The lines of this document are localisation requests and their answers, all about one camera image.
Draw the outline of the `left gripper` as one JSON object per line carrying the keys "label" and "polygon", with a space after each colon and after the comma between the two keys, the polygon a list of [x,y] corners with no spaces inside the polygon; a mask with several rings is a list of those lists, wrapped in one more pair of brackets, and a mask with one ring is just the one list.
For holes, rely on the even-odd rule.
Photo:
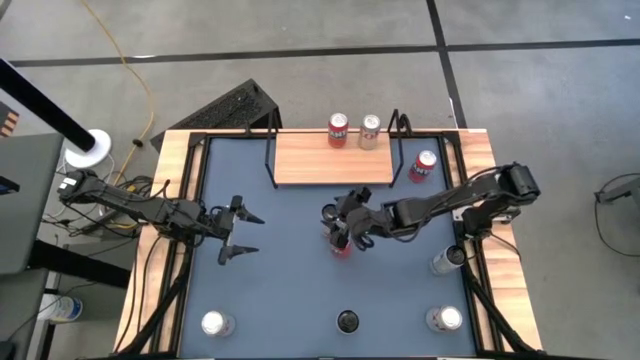
{"label": "left gripper", "polygon": [[230,243],[231,234],[234,228],[234,220],[238,211],[238,218],[241,221],[264,224],[265,221],[251,213],[242,205],[242,197],[235,195],[231,199],[228,206],[214,206],[210,210],[213,225],[215,228],[215,237],[222,240],[223,245],[219,251],[217,262],[219,265],[225,265],[233,257],[243,254],[258,252],[258,248],[237,246]]}

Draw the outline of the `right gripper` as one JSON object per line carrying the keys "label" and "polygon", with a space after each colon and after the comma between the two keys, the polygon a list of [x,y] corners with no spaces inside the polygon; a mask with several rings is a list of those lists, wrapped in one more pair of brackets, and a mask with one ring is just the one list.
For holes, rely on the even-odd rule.
{"label": "right gripper", "polygon": [[347,195],[336,197],[336,209],[347,214],[347,225],[336,220],[330,226],[330,244],[335,249],[346,249],[351,241],[359,250],[375,246],[373,237],[391,238],[393,217],[389,207],[382,206],[373,210],[363,206],[371,197],[371,190],[362,186],[351,190]]}

